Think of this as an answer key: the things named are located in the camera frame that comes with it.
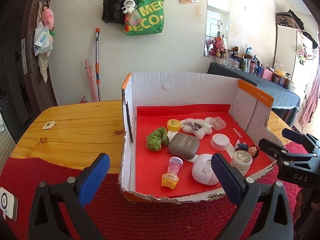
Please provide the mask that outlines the white glitter jar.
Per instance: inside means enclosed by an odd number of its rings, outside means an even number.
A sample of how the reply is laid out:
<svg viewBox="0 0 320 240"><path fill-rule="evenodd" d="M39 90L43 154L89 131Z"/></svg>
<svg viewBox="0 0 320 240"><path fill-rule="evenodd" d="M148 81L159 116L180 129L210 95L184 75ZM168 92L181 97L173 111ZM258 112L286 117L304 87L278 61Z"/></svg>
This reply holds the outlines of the white glitter jar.
<svg viewBox="0 0 320 240"><path fill-rule="evenodd" d="M249 171L253 158L246 151L236 151L231 159L231 166L239 170L245 176Z"/></svg>

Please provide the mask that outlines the pink round device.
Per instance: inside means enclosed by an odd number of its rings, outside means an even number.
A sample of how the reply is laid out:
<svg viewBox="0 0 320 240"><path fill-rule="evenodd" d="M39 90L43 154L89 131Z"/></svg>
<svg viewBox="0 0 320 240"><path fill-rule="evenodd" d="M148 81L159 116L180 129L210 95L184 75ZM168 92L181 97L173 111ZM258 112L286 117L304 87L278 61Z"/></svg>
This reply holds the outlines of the pink round device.
<svg viewBox="0 0 320 240"><path fill-rule="evenodd" d="M209 186L216 185L219 182L212 170L212 156L212 154L204 153L195 159L191 175L196 182Z"/></svg>

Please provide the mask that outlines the blue boy figurine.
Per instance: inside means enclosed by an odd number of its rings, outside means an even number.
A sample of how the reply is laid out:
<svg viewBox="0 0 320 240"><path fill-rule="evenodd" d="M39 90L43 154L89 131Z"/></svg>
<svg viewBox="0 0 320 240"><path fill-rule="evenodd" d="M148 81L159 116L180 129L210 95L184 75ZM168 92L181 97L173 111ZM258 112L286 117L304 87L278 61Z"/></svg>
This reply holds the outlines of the blue boy figurine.
<svg viewBox="0 0 320 240"><path fill-rule="evenodd" d="M258 146L252 145L248 146L245 142L237 142L235 145L236 151L246 151L249 153L253 159L257 158L260 152L260 149Z"/></svg>

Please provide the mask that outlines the pink white round compact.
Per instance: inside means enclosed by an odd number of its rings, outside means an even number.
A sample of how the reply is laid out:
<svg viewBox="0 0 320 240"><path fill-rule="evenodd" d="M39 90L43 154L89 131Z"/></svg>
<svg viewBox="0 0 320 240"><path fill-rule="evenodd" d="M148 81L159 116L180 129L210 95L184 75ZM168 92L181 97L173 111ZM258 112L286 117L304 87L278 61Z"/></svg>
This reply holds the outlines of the pink white round compact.
<svg viewBox="0 0 320 240"><path fill-rule="evenodd" d="M224 134L216 133L210 140L210 145L216 150L224 151L228 148L230 143L229 137Z"/></svg>

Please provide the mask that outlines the clear small pill box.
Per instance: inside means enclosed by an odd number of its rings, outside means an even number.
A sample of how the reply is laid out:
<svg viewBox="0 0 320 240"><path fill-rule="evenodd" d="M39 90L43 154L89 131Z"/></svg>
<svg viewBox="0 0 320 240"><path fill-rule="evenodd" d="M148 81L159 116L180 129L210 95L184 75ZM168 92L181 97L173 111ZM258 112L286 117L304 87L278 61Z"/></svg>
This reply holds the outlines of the clear small pill box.
<svg viewBox="0 0 320 240"><path fill-rule="evenodd" d="M226 127L226 122L219 116L211 118L209 124L215 131L220 131Z"/></svg>

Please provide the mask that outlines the pink girl figurine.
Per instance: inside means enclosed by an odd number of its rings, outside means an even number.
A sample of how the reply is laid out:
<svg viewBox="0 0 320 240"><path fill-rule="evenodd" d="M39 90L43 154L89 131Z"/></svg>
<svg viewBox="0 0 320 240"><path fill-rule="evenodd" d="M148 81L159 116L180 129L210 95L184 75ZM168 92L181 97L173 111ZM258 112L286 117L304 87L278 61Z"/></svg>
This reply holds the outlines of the pink girl figurine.
<svg viewBox="0 0 320 240"><path fill-rule="evenodd" d="M174 189L178 184L179 177L178 173L183 165L183 160L179 157L171 157L169 159L168 170L162 175L161 185L163 187L168 187Z"/></svg>

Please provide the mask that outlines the taupe rounded case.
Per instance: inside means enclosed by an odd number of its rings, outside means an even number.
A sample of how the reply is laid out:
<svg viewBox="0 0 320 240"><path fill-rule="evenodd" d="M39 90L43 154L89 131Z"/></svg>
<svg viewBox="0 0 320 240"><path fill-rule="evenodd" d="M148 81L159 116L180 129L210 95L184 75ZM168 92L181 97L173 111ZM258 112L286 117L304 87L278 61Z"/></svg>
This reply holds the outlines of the taupe rounded case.
<svg viewBox="0 0 320 240"><path fill-rule="evenodd" d="M169 142L168 150L171 154L183 158L193 159L199 149L200 140L195 136L177 133Z"/></svg>

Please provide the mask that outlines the white fluffy star hairclip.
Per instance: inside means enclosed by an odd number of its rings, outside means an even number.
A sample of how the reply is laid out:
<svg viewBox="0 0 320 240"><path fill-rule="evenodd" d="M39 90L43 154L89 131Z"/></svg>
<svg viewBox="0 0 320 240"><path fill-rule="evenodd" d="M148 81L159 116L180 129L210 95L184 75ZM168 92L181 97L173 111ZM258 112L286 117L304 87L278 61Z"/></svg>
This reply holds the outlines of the white fluffy star hairclip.
<svg viewBox="0 0 320 240"><path fill-rule="evenodd" d="M181 129L184 133L193 134L197 139L202 140L205 135L212 134L212 126L203 119L188 118L181 121Z"/></svg>

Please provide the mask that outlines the green fuzzy scrunchie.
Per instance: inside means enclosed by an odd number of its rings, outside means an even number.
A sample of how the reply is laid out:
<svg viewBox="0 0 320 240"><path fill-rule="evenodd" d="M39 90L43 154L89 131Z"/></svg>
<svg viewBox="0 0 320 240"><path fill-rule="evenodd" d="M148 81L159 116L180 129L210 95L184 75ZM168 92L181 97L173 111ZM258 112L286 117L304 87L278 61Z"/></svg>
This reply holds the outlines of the green fuzzy scrunchie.
<svg viewBox="0 0 320 240"><path fill-rule="evenodd" d="M146 137L146 146L154 152L162 149L162 146L168 146L169 137L166 128L159 127Z"/></svg>

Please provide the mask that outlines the yellow round cap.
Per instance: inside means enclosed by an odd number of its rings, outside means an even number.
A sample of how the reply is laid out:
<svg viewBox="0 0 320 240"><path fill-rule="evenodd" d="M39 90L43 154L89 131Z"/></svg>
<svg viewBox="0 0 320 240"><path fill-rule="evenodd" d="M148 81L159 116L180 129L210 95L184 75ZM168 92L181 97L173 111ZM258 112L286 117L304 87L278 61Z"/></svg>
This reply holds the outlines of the yellow round cap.
<svg viewBox="0 0 320 240"><path fill-rule="evenodd" d="M167 122L167 129L171 132L178 132L181 129L181 122L177 119L170 119Z"/></svg>

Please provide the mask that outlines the pink curtain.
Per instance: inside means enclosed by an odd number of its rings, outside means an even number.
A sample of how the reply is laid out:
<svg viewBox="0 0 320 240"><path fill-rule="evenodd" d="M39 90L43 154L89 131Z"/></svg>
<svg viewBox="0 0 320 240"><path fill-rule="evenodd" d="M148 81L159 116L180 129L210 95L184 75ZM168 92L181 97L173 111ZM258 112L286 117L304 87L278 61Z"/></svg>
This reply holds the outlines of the pink curtain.
<svg viewBox="0 0 320 240"><path fill-rule="evenodd" d="M318 100L319 100L319 66L317 69L316 77L312 84L311 93L307 98L306 105L303 109L303 113L301 114L299 119L299 124L303 128L306 126L306 124L311 122L313 114L315 113L317 108Z"/></svg>

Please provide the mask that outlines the red MINISO bag liner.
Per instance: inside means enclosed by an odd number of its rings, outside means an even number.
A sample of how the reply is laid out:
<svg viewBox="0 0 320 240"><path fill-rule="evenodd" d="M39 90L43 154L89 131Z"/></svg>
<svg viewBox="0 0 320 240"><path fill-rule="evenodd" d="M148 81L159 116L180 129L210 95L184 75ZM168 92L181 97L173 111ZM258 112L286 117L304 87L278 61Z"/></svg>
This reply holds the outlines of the red MINISO bag liner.
<svg viewBox="0 0 320 240"><path fill-rule="evenodd" d="M205 135L199 140L195 153L198 157L203 154L215 154L217 149L210 144L217 133L226 135L232 146L236 142L244 142L247 146L255 143L238 125L229 113L229 105L186 105L186 106L140 106L137 108L136 129L136 192L160 197L184 197L192 194L215 190L219 183L204 185L197 182L191 175L194 163L184 160L178 172L179 181L174 189L164 187L162 175L168 170L169 159L173 154L167 146L161 146L157 152L147 148L147 136L154 130L165 127L171 119L183 121L185 119L202 119L220 117L225 123L225 128Z"/></svg>

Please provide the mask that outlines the pink clothes hanger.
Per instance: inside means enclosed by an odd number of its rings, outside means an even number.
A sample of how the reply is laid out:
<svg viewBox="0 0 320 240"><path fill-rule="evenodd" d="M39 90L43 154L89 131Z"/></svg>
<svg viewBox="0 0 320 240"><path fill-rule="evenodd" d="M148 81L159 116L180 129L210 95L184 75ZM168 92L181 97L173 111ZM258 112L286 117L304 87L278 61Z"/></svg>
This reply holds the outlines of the pink clothes hanger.
<svg viewBox="0 0 320 240"><path fill-rule="evenodd" d="M89 81L89 85L90 85L90 89L91 89L91 94L92 94L92 98L94 102L98 101L98 97L97 97L97 93L95 91L94 88L94 84L93 84L93 77L92 77L92 66L88 64L88 60L85 59L85 70L87 72L87 77L88 77L88 81Z"/></svg>

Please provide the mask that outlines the white wardrobe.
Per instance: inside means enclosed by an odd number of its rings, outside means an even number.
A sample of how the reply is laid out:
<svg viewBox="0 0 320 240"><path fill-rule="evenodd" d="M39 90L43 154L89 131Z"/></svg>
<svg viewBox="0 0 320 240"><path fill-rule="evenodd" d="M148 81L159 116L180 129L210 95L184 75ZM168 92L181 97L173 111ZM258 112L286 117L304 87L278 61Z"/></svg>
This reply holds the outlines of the white wardrobe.
<svg viewBox="0 0 320 240"><path fill-rule="evenodd" d="M300 30L283 25L277 26L276 41L274 62L290 73L289 90L304 100L317 72L317 49Z"/></svg>

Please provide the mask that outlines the plastic bag on door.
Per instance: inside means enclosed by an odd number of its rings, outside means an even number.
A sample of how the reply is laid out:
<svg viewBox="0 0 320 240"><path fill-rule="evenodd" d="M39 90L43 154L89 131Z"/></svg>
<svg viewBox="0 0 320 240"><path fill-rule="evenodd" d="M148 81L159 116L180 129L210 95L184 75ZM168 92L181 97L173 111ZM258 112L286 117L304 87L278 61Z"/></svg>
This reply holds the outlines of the plastic bag on door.
<svg viewBox="0 0 320 240"><path fill-rule="evenodd" d="M40 21L35 28L34 34L34 54L46 54L48 57L53 49L53 36L47 26Z"/></svg>

